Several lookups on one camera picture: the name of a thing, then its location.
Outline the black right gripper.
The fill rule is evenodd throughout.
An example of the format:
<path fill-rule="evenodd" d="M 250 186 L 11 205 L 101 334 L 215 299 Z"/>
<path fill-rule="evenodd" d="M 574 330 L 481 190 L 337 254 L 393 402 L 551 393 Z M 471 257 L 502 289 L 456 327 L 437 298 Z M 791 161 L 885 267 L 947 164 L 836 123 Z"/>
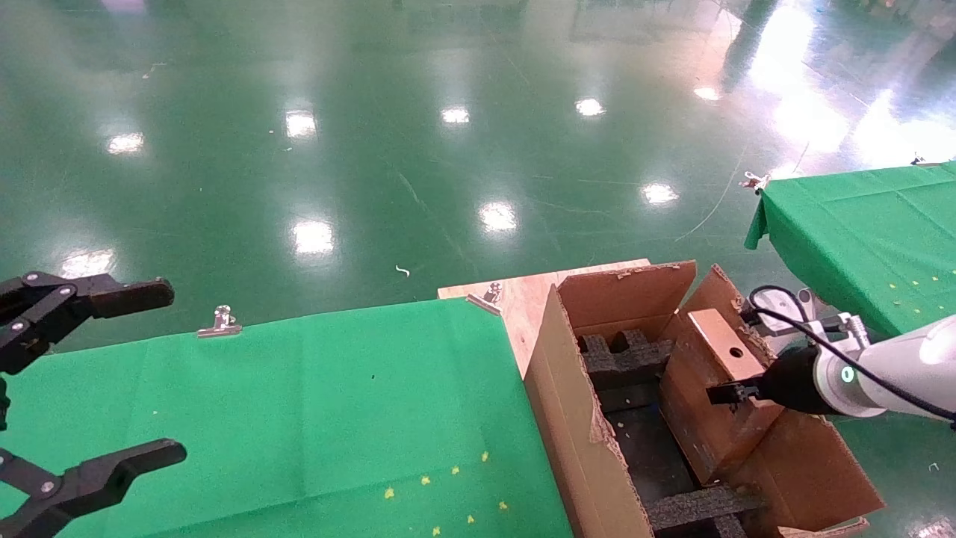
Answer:
<path fill-rule="evenodd" d="M 822 396 L 816 388 L 816 347 L 782 351 L 761 377 L 734 380 L 706 389 L 711 405 L 737 406 L 748 401 L 774 401 L 792 411 L 822 414 Z"/>

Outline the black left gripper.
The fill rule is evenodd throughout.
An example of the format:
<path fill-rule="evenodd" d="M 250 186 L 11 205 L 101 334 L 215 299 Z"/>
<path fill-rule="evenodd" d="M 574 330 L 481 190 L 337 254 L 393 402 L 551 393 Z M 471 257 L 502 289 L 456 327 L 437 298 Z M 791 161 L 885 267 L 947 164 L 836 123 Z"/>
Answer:
<path fill-rule="evenodd" d="M 52 345 L 89 319 L 113 319 L 174 303 L 164 278 L 117 282 L 108 273 L 65 279 L 31 272 L 1 283 L 1 371 L 17 375 Z M 0 380 L 0 431 L 7 429 L 7 382 Z M 93 457 L 52 474 L 37 464 L 1 451 L 1 480 L 27 494 L 20 507 L 2 518 L 4 537 L 55 537 L 75 519 L 122 503 L 133 481 L 177 466 L 187 449 L 173 439 L 157 439 Z"/>

